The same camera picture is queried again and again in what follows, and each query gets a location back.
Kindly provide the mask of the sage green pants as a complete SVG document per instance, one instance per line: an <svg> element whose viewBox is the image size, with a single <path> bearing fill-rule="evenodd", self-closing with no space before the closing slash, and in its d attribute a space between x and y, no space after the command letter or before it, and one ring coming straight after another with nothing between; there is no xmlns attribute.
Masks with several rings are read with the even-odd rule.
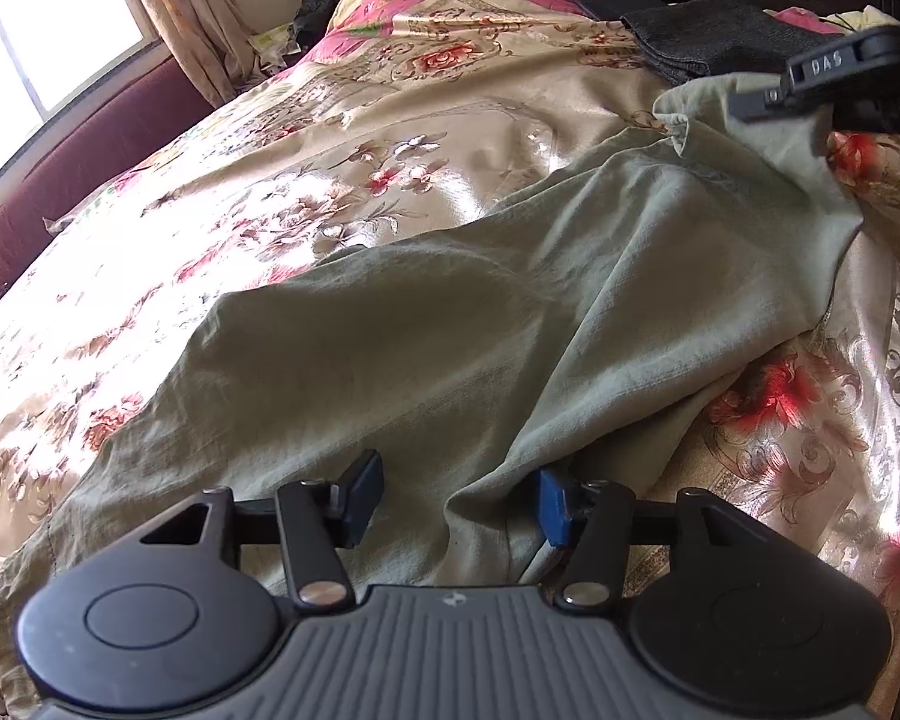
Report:
<svg viewBox="0 0 900 720"><path fill-rule="evenodd" d="M329 478L386 499L359 582L499 583L538 549L512 489L634 422L663 461L748 362L813 328L860 224L827 110L743 124L741 75L656 99L482 220L219 299L146 406L0 569L0 619L183 497Z"/></svg>

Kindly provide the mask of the folded black garment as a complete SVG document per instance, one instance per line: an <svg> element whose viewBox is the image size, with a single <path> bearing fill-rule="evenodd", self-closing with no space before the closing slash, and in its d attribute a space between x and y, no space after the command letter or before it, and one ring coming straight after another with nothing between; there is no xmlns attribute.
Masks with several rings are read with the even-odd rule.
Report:
<svg viewBox="0 0 900 720"><path fill-rule="evenodd" d="M674 85L740 71L781 75L795 55L844 36L842 31L789 25L759 8L745 7L649 8L626 13L621 23L634 36L647 65Z"/></svg>

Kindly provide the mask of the dark folded cloth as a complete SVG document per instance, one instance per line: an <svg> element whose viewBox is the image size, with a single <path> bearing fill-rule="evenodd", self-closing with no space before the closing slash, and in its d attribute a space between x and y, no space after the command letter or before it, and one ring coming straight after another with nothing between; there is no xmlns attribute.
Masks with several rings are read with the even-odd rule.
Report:
<svg viewBox="0 0 900 720"><path fill-rule="evenodd" d="M585 15L596 21L619 21L636 11L665 6L663 0L572 0Z"/></svg>

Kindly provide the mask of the floral satin bedspread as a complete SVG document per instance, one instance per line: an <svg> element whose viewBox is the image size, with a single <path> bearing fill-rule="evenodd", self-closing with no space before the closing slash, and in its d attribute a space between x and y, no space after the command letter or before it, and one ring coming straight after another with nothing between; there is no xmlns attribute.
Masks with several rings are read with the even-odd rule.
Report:
<svg viewBox="0 0 900 720"><path fill-rule="evenodd" d="M308 59L87 197L0 301L0 718L37 703L13 624L47 578L199 486L297 472L214 413L164 424L224 307L326 257L471 223L615 133L663 83L569 0L343 0ZM886 605L873 707L900 717L900 136L832 133L865 215L818 327L753 362L636 488L701 484Z"/></svg>

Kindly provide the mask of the black bag on nightstand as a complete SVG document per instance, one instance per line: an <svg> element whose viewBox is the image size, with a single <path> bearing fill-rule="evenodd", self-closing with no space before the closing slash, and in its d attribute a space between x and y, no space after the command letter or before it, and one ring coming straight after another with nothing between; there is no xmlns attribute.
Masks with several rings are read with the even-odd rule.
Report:
<svg viewBox="0 0 900 720"><path fill-rule="evenodd" d="M302 0L292 20L292 37L302 52L313 49L326 34L341 0Z"/></svg>

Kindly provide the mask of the beige curtain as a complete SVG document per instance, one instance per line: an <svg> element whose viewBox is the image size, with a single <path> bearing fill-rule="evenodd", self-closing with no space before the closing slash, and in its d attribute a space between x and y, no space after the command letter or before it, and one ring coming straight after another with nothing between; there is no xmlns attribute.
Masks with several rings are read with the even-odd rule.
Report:
<svg viewBox="0 0 900 720"><path fill-rule="evenodd" d="M250 28L232 0L141 0L176 63L212 107L255 73Z"/></svg>

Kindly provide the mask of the window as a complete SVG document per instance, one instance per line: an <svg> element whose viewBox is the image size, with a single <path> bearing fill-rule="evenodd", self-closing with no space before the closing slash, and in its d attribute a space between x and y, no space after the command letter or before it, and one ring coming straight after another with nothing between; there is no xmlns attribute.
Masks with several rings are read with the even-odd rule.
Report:
<svg viewBox="0 0 900 720"><path fill-rule="evenodd" d="M141 0L0 0L0 171L66 104L154 41Z"/></svg>

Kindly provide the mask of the maroon padded bed rail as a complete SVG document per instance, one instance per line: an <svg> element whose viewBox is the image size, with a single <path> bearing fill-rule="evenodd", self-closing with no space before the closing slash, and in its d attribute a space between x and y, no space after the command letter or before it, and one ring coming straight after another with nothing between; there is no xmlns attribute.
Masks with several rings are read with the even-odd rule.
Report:
<svg viewBox="0 0 900 720"><path fill-rule="evenodd" d="M43 156L0 206L0 291L52 240L46 231L113 177L211 112L175 60L130 83Z"/></svg>

